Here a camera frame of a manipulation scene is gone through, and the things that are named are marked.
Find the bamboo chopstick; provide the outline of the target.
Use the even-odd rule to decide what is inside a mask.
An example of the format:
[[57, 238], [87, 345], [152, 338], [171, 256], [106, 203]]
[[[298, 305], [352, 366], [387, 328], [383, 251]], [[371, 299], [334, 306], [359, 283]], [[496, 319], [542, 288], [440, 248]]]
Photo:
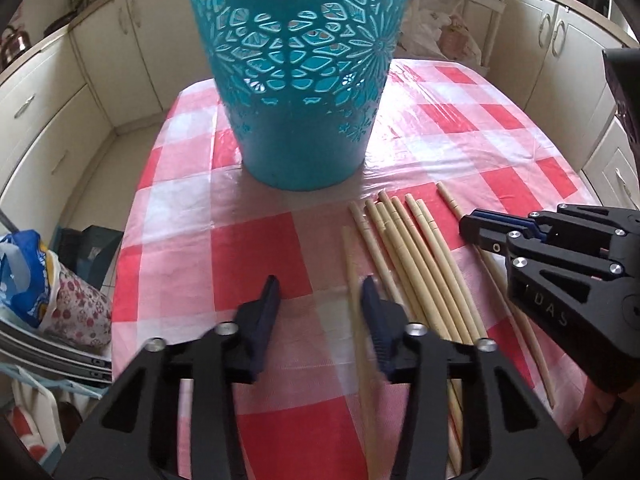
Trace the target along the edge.
[[420, 230], [425, 237], [428, 247], [439, 267], [440, 274], [447, 284], [454, 306], [451, 315], [455, 321], [464, 324], [469, 335], [468, 344], [487, 336], [480, 312], [477, 311], [474, 300], [471, 298], [469, 287], [466, 286], [462, 273], [454, 261], [454, 256], [442, 235], [431, 211], [428, 210], [423, 200], [416, 200], [411, 194], [405, 197], [413, 217], [418, 222]]
[[[469, 312], [469, 315], [474, 318], [476, 330], [480, 330], [484, 327], [484, 325], [482, 323], [482, 320], [478, 317], [477, 308], [475, 307], [473, 298], [471, 297], [471, 293], [466, 287], [465, 280], [460, 272], [460, 269], [457, 266], [457, 263], [454, 262], [452, 255], [450, 255], [450, 250], [446, 243], [444, 243], [444, 247], [445, 258], [448, 261], [448, 266], [450, 269], [449, 274], [457, 282], [458, 289], [460, 290], [460, 295], [464, 298], [466, 310]], [[484, 252], [484, 250], [479, 249], [477, 251], [477, 255], [480, 256], [480, 260], [482, 260], [485, 270], [489, 273], [492, 281], [500, 292], [504, 304], [511, 311], [511, 316], [514, 319], [514, 323], [516, 326], [518, 326], [518, 330], [520, 331], [522, 338], [525, 341], [526, 346], [528, 347], [529, 353], [532, 355], [536, 367], [538, 368], [539, 375], [541, 377], [542, 383], [544, 384], [544, 390], [546, 390], [547, 393], [550, 408], [554, 408], [554, 385], [549, 372], [547, 361], [544, 358], [544, 354], [542, 353], [532, 324], [529, 323], [528, 317], [523, 312], [518, 310], [518, 308], [514, 306], [514, 303], [508, 298], [508, 291], [506, 290], [506, 272], [499, 268], [497, 261], [492, 258], [491, 255], [488, 254], [488, 252]]]
[[462, 330], [459, 330], [430, 268], [401, 216], [393, 206], [387, 207], [383, 202], [377, 202], [375, 207], [383, 219], [385, 232], [408, 275], [428, 326], [439, 336], [467, 344], [469, 335], [466, 333], [464, 324], [461, 323]]
[[393, 302], [396, 302], [396, 304], [404, 306], [405, 304], [402, 301], [399, 288], [394, 281], [393, 273], [390, 272], [390, 267], [384, 258], [382, 249], [380, 244], [378, 244], [378, 239], [370, 226], [369, 220], [359, 207], [358, 203], [350, 202], [348, 209], [352, 214], [355, 226], [363, 239], [364, 246], [367, 248], [367, 252], [373, 262], [376, 275], [382, 283], [387, 297], [390, 298], [390, 300], [393, 300]]
[[[411, 286], [408, 275], [402, 266], [400, 259], [397, 255], [390, 238], [385, 232], [385, 226], [380, 213], [376, 210], [375, 202], [368, 198], [364, 201], [364, 208], [366, 208], [368, 218], [373, 222], [378, 231], [378, 236], [382, 240], [385, 246], [387, 255], [390, 256], [390, 261], [393, 263], [395, 269], [395, 275], [399, 278], [400, 287], [402, 290], [402, 298], [407, 300], [406, 306], [410, 309], [410, 320], [416, 321], [428, 326], [427, 320], [421, 310], [418, 298]], [[460, 406], [459, 393], [461, 389], [447, 382], [448, 396], [449, 396], [449, 460], [452, 470], [456, 474], [460, 474], [462, 466], [462, 452], [460, 439], [462, 437], [462, 409]]]
[[455, 342], [472, 344], [472, 334], [460, 309], [405, 206], [398, 197], [390, 197], [385, 191], [378, 193], [378, 201], [384, 206], [401, 239], [398, 255], [431, 328]]
[[380, 195], [384, 209], [390, 215], [386, 226], [388, 237], [398, 253], [409, 282], [416, 294], [421, 312], [428, 325], [454, 342], [472, 344], [480, 333], [460, 290], [452, 291], [456, 279], [446, 266], [443, 255], [437, 255], [436, 245], [427, 244], [406, 207], [397, 197]]
[[380, 465], [378, 464], [378, 442], [376, 442], [373, 379], [368, 357], [366, 326], [364, 326], [360, 307], [360, 285], [355, 261], [355, 235], [350, 226], [342, 227], [342, 241], [348, 286], [350, 326], [352, 326], [358, 378], [364, 456], [366, 456], [368, 478], [377, 479], [380, 474]]

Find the dark blue dustpan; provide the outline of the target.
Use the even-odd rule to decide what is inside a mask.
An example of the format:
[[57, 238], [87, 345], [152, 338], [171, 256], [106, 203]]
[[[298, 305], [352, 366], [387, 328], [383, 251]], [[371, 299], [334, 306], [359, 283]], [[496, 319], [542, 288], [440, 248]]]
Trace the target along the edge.
[[100, 289], [123, 236], [124, 232], [104, 226], [88, 226], [82, 231], [57, 228], [52, 240], [52, 250], [63, 266], [94, 288]]

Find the blue plastic bag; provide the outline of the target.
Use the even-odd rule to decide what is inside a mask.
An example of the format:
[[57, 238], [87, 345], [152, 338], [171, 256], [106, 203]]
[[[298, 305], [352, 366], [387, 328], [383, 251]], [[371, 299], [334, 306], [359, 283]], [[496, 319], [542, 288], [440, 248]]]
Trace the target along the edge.
[[38, 328], [50, 300], [47, 247], [34, 230], [1, 239], [1, 304], [31, 328]]

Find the steel kettle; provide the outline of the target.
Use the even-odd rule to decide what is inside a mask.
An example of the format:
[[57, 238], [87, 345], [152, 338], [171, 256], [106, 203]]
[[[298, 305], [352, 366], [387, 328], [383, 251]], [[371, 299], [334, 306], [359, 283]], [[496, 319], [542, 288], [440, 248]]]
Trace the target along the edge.
[[5, 70], [32, 47], [29, 34], [24, 29], [6, 26], [1, 35], [1, 68]]

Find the teal perforated plastic basket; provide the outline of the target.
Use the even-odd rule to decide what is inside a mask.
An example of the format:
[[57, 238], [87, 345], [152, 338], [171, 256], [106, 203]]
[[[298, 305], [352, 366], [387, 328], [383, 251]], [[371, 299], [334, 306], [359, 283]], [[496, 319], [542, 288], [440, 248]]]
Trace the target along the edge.
[[363, 163], [408, 0], [190, 0], [248, 172], [312, 191]]

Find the red white checkered tablecloth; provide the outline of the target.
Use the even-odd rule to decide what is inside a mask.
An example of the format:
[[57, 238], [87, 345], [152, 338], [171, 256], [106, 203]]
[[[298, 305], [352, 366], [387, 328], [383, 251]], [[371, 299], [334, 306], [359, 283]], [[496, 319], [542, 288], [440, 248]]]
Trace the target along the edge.
[[488, 334], [541, 392], [537, 367], [463, 244], [439, 184], [467, 211], [524, 216], [593, 202], [544, 133], [459, 64], [393, 62], [364, 165], [339, 185], [307, 193], [252, 178], [213, 81], [186, 88], [160, 129], [127, 221], [116, 266], [114, 371], [149, 338], [198, 338], [274, 275], [282, 304], [265, 369], [234, 393], [248, 473], [366, 478], [342, 232], [352, 223], [350, 203], [385, 192], [426, 203]]

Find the white kitchen base cabinets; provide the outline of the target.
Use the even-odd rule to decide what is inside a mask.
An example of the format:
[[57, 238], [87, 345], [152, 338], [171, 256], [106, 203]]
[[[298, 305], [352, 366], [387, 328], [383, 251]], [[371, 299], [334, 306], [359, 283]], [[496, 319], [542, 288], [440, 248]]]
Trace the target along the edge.
[[[409, 0], [420, 6], [425, 0]], [[469, 0], [500, 6], [478, 69], [534, 115], [623, 29], [577, 0]], [[189, 0], [99, 0], [1, 75], [1, 210], [52, 240], [104, 141], [164, 117], [210, 69]]]

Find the white rolling cart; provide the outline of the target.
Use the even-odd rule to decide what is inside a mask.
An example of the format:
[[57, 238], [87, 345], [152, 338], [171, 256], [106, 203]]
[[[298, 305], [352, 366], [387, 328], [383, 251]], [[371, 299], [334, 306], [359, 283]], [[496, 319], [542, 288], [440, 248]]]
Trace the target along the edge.
[[458, 62], [485, 76], [504, 0], [409, 0], [395, 55]]

